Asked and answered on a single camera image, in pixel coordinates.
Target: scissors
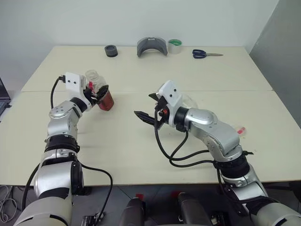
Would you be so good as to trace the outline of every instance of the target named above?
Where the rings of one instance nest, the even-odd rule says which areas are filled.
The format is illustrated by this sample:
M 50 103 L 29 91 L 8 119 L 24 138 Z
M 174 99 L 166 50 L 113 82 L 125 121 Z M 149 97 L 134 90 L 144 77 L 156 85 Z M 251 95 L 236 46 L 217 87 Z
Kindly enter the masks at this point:
M 195 59 L 203 59 L 205 57 L 219 57 L 219 56 L 223 56 L 223 54 L 219 54 L 219 53 L 206 53 L 205 51 L 201 50 L 201 49 L 194 49 L 192 51 L 192 56 Z

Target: laptop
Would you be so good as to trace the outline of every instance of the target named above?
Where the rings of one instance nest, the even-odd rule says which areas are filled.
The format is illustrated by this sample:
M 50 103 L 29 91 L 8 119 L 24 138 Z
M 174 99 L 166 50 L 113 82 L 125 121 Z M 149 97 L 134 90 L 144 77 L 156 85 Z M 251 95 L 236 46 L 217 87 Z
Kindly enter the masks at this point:
M 6 108 L 10 107 L 9 103 L 10 97 L 0 78 L 0 115 L 4 112 Z

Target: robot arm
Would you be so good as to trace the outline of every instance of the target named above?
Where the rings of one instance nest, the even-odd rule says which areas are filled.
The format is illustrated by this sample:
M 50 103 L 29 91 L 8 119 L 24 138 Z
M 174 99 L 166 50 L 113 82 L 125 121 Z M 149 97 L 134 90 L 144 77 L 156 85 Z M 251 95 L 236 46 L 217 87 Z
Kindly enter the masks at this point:
M 50 110 L 46 148 L 34 180 L 38 200 L 28 205 L 15 226 L 70 226 L 72 195 L 84 186 L 81 164 L 77 160 L 77 123 L 101 98 L 86 88 L 82 75 L 66 73 L 70 100 Z
M 213 156 L 218 176 L 221 172 L 226 185 L 226 188 L 222 186 L 223 192 L 238 214 L 249 214 L 256 226 L 295 225 L 294 222 L 301 225 L 299 213 L 268 198 L 253 167 L 247 162 L 248 152 L 243 151 L 239 136 L 230 125 L 219 121 L 209 110 L 183 107 L 182 95 L 172 81 L 167 81 L 150 97 L 158 102 L 155 118 L 144 112 L 135 114 L 155 128 L 166 123 L 200 139 Z M 160 121 L 156 120 L 157 113 L 161 116 Z

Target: blue scissors handle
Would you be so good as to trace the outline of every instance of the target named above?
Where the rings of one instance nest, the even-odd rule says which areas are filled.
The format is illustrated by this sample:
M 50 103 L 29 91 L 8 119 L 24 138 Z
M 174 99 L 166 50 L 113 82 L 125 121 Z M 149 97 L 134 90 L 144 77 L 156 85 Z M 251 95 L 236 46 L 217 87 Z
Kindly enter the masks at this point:
M 201 49 L 194 49 L 192 51 L 192 56 L 195 59 L 203 59 L 207 56 L 206 52 Z

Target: white wall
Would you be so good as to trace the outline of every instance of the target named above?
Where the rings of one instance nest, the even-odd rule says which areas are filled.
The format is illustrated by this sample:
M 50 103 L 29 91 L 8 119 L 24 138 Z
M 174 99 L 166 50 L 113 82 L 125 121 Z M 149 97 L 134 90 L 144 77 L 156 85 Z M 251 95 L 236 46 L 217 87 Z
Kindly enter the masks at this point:
M 54 45 L 146 36 L 251 51 L 278 0 L 0 0 L 0 77 L 20 89 Z

